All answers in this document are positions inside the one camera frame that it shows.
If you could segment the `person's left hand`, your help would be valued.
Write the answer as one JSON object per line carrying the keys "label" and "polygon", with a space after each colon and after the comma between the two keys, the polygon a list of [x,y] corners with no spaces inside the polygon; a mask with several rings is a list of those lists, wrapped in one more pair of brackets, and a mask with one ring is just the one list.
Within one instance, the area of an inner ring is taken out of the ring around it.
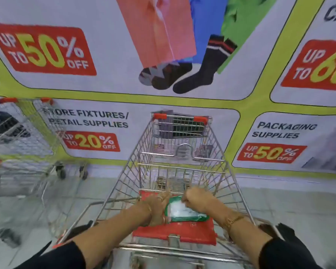
{"label": "person's left hand", "polygon": [[145,205],[145,203],[149,203],[152,208],[152,220],[150,222],[149,226],[159,226],[164,225],[168,222],[168,217],[165,216],[164,211],[159,211],[157,208],[155,208],[155,195],[157,194],[150,194],[145,199],[140,199],[139,204],[142,206],[145,216],[142,227],[147,227],[145,224],[147,223],[148,218],[148,209]]}

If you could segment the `person's right hand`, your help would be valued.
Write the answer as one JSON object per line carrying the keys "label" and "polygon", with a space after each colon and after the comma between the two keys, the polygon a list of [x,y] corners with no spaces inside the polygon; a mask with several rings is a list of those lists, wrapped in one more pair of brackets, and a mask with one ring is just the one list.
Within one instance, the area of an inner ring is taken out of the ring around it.
{"label": "person's right hand", "polygon": [[197,186],[188,188],[181,197],[181,202],[186,207],[206,215],[209,215],[216,200],[210,191]]}

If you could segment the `green and white packet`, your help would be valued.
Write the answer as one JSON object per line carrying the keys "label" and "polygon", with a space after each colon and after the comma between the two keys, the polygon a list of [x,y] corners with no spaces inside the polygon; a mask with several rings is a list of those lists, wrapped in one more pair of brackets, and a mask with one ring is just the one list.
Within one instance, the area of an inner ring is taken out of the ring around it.
{"label": "green and white packet", "polygon": [[169,222],[205,222],[209,216],[198,213],[187,207],[182,201],[182,196],[173,196],[165,208],[164,214]]}

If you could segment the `person's right forearm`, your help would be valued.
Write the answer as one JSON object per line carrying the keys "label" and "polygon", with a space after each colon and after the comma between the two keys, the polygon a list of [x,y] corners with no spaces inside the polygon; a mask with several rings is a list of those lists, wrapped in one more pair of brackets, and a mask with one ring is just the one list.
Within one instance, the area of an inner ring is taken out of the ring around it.
{"label": "person's right forearm", "polygon": [[211,206],[212,217],[231,237],[232,241],[249,257],[256,269],[260,269],[259,258],[266,243],[273,238],[260,230],[243,214],[228,208],[218,200]]}

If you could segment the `person's left forearm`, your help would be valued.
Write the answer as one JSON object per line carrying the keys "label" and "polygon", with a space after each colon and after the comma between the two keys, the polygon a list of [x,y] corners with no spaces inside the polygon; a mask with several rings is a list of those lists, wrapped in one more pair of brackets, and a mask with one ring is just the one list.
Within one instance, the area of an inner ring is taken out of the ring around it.
{"label": "person's left forearm", "polygon": [[85,269],[93,269],[132,231],[143,224],[144,210],[137,203],[112,218],[100,222],[72,239],[85,260]]}

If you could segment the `red cart seat flap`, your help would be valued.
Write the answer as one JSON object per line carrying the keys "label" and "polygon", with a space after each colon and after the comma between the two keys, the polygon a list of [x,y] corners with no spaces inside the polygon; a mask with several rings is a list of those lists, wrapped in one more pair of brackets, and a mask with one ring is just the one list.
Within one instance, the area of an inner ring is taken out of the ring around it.
{"label": "red cart seat flap", "polygon": [[[183,193],[173,192],[173,196]],[[216,245],[216,233],[213,219],[205,222],[169,222],[159,226],[139,227],[132,232],[133,237],[168,240],[170,235],[176,235],[181,242],[203,245]]]}

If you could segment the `black long-sleeved top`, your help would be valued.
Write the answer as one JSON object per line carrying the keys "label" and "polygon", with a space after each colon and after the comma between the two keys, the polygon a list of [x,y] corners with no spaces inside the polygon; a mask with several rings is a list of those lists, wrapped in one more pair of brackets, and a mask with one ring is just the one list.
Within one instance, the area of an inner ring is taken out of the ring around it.
{"label": "black long-sleeved top", "polygon": [[[294,229],[282,223],[277,229],[284,240],[273,238],[263,246],[258,259],[259,269],[323,269],[295,235]],[[14,269],[86,269],[84,257],[75,243],[43,253],[48,246]]]}

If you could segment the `empty metal shopping cart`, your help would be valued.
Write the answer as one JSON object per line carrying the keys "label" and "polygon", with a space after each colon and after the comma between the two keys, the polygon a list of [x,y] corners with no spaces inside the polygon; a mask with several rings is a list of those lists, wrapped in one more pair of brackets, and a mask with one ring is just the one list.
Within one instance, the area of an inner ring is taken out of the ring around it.
{"label": "empty metal shopping cart", "polygon": [[64,159],[68,137],[52,98],[0,97],[0,242],[19,248],[43,225],[67,227],[87,163]]}

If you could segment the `printed sale wall banner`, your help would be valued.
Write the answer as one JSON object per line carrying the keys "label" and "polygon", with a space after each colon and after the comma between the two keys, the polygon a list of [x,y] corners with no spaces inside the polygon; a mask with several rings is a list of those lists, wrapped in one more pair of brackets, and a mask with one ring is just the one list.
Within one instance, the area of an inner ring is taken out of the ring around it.
{"label": "printed sale wall banner", "polygon": [[151,112],[210,116],[239,173],[336,176],[336,0],[0,0],[0,96],[125,161]]}

